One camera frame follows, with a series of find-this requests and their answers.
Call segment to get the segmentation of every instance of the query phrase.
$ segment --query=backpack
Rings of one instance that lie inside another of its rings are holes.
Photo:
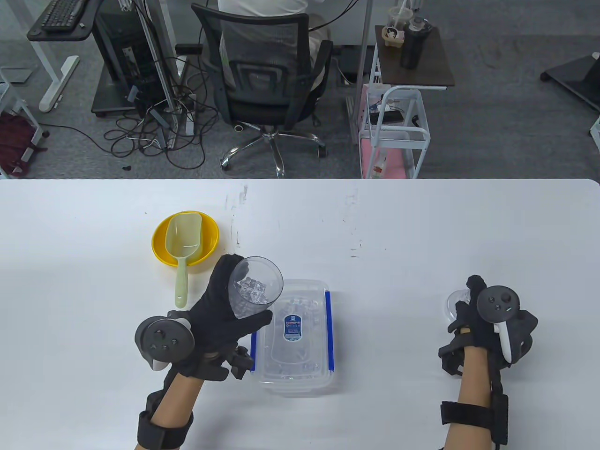
[[[27,162],[21,158],[31,148],[34,152],[47,150],[31,142],[35,127],[19,115],[0,114],[0,167],[9,175],[22,178],[29,171]]]

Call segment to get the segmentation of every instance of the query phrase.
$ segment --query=yellow bowl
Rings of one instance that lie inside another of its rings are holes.
[[[177,260],[167,252],[164,246],[164,239],[169,228],[169,221],[173,216],[184,212],[197,212],[202,216],[202,252],[192,261],[188,261],[188,266],[200,264],[206,258],[213,254],[219,243],[219,227],[213,218],[200,211],[181,211],[170,215],[163,220],[152,236],[152,251],[158,260],[167,266],[177,267]]]

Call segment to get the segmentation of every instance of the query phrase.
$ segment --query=chair base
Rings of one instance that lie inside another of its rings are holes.
[[[231,168],[231,158],[233,158],[236,154],[238,154],[242,150],[246,150],[247,148],[253,146],[257,142],[260,142],[262,140],[271,147],[271,151],[273,152],[273,160],[275,161],[275,173],[277,175],[277,178],[285,177],[286,170],[283,165],[281,153],[279,152],[279,149],[277,148],[277,143],[275,142],[276,136],[294,137],[296,139],[313,141],[319,146],[317,156],[319,158],[325,158],[327,156],[325,142],[320,140],[317,136],[315,136],[312,133],[305,133],[303,131],[279,131],[276,127],[257,127],[256,125],[247,123],[243,123],[243,125],[259,131],[260,135],[227,151],[221,158],[221,169],[223,170],[229,170]]]

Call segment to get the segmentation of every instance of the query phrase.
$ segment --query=clear plastic cup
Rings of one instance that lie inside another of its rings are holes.
[[[410,0],[406,2],[406,6],[400,11],[399,6],[393,6],[388,10],[388,26],[393,26],[397,30],[402,30],[405,23],[408,23],[413,17],[413,12],[410,9]]]
[[[238,319],[264,311],[283,291],[280,270],[267,258],[242,259],[229,277],[229,304]]]
[[[450,294],[448,300],[446,300],[445,308],[446,317],[450,320],[450,322],[454,322],[456,320],[456,302],[465,302],[466,304],[469,304],[470,301],[470,289],[455,290]]]

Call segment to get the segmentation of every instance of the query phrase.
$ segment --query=hand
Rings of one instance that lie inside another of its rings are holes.
[[[235,350],[238,340],[271,322],[273,313],[269,310],[237,319],[231,309],[229,277],[242,259],[236,254],[225,254],[215,265],[206,292],[186,314],[194,335],[194,351],[173,364],[172,370],[187,377],[223,381],[229,370],[221,364]]]
[[[477,311],[477,297],[487,286],[479,275],[472,275],[467,280],[471,299],[469,303],[456,303],[456,320],[448,327],[448,332],[462,333],[468,328],[472,334],[473,347],[484,347],[494,354],[501,355],[500,337],[494,332],[494,325],[486,322]]]

